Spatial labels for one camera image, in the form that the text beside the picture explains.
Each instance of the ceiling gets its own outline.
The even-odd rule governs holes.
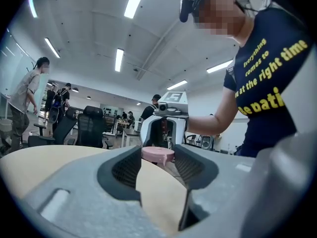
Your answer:
[[[181,23],[180,0],[141,0],[134,19],[124,17],[127,2],[34,0],[39,17],[32,17],[27,3],[17,17],[51,60],[53,80],[124,97],[148,93],[146,98],[136,97],[140,101],[163,94],[184,79],[188,84],[177,90],[195,91],[223,80],[225,70],[212,74],[206,70],[235,56],[238,45],[233,40],[196,29],[192,17]],[[120,73],[114,71],[117,48],[125,50]]]

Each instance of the navy t-shirt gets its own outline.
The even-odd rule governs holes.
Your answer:
[[[241,155],[256,157],[296,132],[281,93],[301,68],[312,47],[304,26],[284,10],[260,11],[245,46],[240,48],[224,87],[235,91],[239,111],[248,116]]]

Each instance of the trash bin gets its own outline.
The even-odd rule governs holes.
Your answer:
[[[12,132],[12,120],[0,119],[0,138],[1,141],[11,136]]]

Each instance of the gray t-shirt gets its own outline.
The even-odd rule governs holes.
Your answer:
[[[21,82],[17,85],[14,94],[11,95],[9,103],[22,113],[26,113],[30,100],[27,97],[27,91],[30,89],[35,93],[39,88],[41,73],[34,69],[28,72]]]

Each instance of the man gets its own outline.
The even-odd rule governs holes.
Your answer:
[[[44,120],[46,120],[46,113],[51,110],[52,101],[55,96],[55,85],[52,85],[51,89],[47,91],[46,102],[45,102],[45,113],[44,113]]]
[[[152,98],[152,105],[147,106],[144,110],[143,113],[141,115],[142,118],[142,122],[144,120],[146,120],[147,118],[149,118],[150,116],[153,115],[153,112],[155,109],[159,108],[159,99],[160,99],[160,95],[159,94],[155,94]]]
[[[21,136],[30,123],[26,115],[26,111],[30,102],[34,106],[33,113],[35,115],[38,113],[38,107],[34,99],[34,94],[39,88],[40,75],[49,74],[49,72],[49,59],[45,57],[38,59],[33,70],[28,72],[23,77],[9,100],[13,120],[10,152],[14,152],[20,149]]]
[[[129,111],[129,125],[128,125],[128,129],[130,129],[130,126],[134,123],[134,116],[133,116],[133,113],[132,113],[132,111]]]
[[[53,132],[56,130],[57,126],[60,124],[61,120],[65,115],[65,107],[69,107],[69,90],[71,89],[71,84],[67,83],[62,89],[58,90],[58,93],[62,97],[61,107],[58,110],[57,121],[53,123]]]
[[[127,119],[127,118],[128,118],[128,115],[127,115],[125,112],[123,112],[123,113],[122,113],[122,118],[123,118],[123,119]]]

